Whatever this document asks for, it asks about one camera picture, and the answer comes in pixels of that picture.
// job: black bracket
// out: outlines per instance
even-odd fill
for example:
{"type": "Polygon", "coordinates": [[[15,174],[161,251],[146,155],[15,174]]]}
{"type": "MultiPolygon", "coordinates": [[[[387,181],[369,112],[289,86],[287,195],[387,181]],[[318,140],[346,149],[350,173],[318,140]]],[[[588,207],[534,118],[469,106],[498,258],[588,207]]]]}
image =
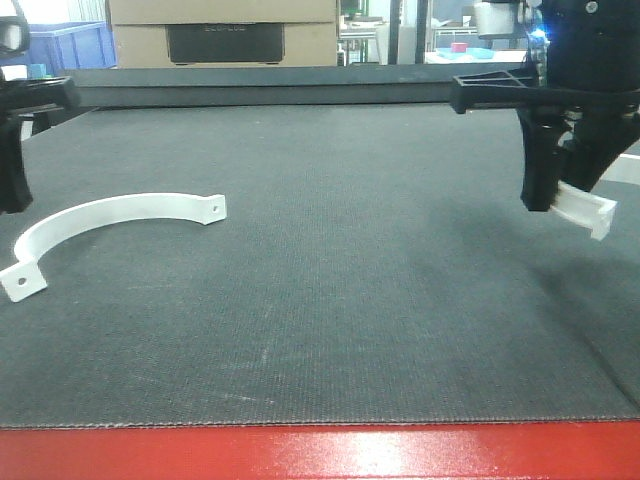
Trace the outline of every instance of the black bracket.
{"type": "Polygon", "coordinates": [[[71,78],[12,80],[0,84],[0,213],[24,211],[32,202],[21,146],[21,115],[80,103],[71,78]]]}
{"type": "Polygon", "coordinates": [[[470,109],[517,110],[525,154],[521,198],[529,210],[547,211],[559,180],[590,191],[611,163],[640,139],[640,90],[602,93],[537,83],[530,68],[454,77],[450,104],[460,114],[470,109]],[[568,132],[572,138],[562,141],[568,132]]]}

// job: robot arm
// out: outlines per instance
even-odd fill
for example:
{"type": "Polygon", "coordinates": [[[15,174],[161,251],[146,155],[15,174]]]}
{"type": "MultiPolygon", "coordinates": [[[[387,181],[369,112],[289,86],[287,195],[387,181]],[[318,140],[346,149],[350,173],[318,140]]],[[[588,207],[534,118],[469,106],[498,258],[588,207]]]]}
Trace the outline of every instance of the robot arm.
{"type": "MultiPolygon", "coordinates": [[[[29,43],[18,0],[0,0],[0,59],[21,55],[29,43]]],[[[0,214],[22,212],[32,201],[22,162],[21,116],[78,103],[70,78],[5,81],[0,70],[0,214]]]]}
{"type": "Polygon", "coordinates": [[[515,108],[525,151],[522,200],[547,211],[558,181],[590,191],[640,139],[640,1],[485,0],[481,38],[527,38],[523,68],[457,77],[451,105],[515,108]]]}

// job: pink object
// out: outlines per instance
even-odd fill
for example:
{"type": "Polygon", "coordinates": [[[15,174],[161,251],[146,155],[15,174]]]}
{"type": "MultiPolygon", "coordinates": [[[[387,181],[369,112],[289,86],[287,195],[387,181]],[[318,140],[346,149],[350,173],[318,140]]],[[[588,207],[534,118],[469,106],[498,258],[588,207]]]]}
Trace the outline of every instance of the pink object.
{"type": "Polygon", "coordinates": [[[469,44],[463,42],[453,42],[451,44],[451,53],[465,53],[469,44]]]}

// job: white plastic clamp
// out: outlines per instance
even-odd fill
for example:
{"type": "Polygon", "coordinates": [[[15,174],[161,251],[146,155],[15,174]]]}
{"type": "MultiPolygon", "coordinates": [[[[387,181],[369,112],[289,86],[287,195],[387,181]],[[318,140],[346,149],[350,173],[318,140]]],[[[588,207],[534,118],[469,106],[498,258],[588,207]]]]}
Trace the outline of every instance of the white plastic clamp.
{"type": "Polygon", "coordinates": [[[41,220],[16,241],[18,263],[0,271],[0,283],[14,302],[47,288],[38,261],[56,245],[81,233],[132,220],[168,218],[203,225],[227,217],[224,195],[142,193],[78,205],[41,220]]]}

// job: black metal bar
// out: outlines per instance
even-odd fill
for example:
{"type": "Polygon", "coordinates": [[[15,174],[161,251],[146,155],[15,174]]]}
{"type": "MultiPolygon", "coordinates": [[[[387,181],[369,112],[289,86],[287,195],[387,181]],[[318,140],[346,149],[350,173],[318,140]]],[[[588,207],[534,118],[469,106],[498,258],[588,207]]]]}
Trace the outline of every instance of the black metal bar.
{"type": "Polygon", "coordinates": [[[455,75],[517,64],[75,70],[82,107],[448,102],[455,75]]]}
{"type": "Polygon", "coordinates": [[[416,15],[416,64],[424,63],[424,52],[427,47],[427,11],[429,0],[418,0],[416,15]]]}
{"type": "Polygon", "coordinates": [[[398,47],[400,43],[400,3],[402,0],[391,0],[389,9],[389,65],[398,64],[398,47]]]}

